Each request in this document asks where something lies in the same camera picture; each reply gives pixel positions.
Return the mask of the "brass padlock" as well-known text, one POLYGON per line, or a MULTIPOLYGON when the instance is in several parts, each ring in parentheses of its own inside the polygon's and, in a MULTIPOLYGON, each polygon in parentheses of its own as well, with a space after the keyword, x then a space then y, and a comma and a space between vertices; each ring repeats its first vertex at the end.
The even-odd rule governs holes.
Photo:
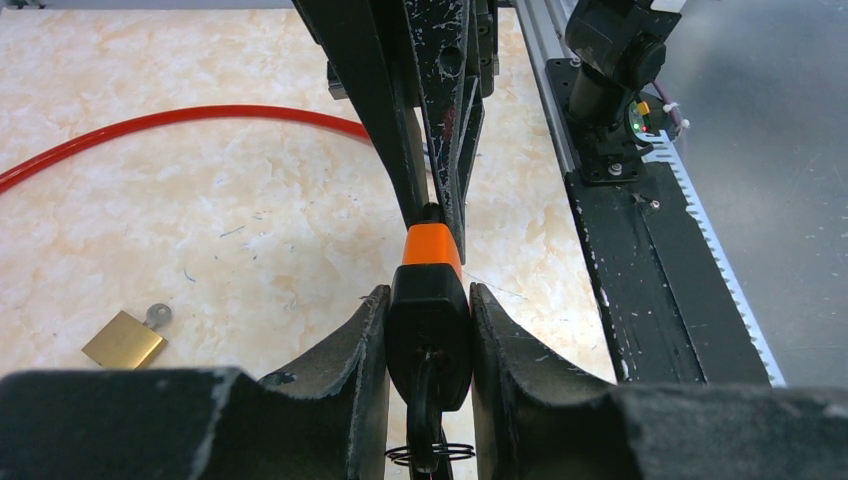
POLYGON ((105 369, 146 368, 168 345, 168 340, 157 329, 172 318, 171 308, 164 303, 151 305, 143 321, 120 311, 81 351, 105 369))

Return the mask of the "orange black padlock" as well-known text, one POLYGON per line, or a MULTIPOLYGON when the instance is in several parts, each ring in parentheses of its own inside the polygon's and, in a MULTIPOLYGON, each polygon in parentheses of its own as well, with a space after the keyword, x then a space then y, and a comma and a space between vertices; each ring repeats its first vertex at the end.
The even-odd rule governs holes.
POLYGON ((465 403, 472 378, 470 311, 462 264, 441 208, 427 204, 407 231, 391 285, 384 342, 406 404, 406 445, 387 450, 413 479, 449 479, 455 458, 442 425, 465 403))

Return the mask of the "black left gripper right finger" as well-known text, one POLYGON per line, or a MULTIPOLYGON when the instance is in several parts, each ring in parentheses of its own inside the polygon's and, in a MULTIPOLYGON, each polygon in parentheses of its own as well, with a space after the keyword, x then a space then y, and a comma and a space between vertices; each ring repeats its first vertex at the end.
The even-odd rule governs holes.
POLYGON ((843 479, 847 394, 753 385, 614 385, 470 288, 482 479, 843 479))

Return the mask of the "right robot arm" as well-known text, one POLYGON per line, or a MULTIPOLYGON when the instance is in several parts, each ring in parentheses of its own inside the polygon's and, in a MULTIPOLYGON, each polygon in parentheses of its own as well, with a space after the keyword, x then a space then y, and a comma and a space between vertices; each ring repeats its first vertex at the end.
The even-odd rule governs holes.
MULTIPOLYGON (((465 247, 465 206, 497 73, 493 1, 299 1, 327 58, 328 86, 348 99, 390 178, 403 221, 443 223, 465 247)), ((678 7, 580 1, 564 45, 580 60, 571 116, 606 144, 665 61, 678 7)))

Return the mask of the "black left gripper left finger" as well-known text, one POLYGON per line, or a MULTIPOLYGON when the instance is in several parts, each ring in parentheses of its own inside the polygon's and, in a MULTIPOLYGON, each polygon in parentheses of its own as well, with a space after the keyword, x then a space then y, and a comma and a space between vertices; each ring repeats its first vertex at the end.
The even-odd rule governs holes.
POLYGON ((380 479, 389 288, 283 367, 36 370, 1 382, 5 479, 380 479))

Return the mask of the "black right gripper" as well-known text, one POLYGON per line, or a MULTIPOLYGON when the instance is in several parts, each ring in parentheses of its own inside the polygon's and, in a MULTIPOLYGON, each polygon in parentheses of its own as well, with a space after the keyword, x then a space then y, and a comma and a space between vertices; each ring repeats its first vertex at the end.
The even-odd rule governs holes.
POLYGON ((406 226, 428 203, 417 91, 442 218, 465 260, 465 199, 498 74, 495 1, 296 1, 390 178, 406 226))

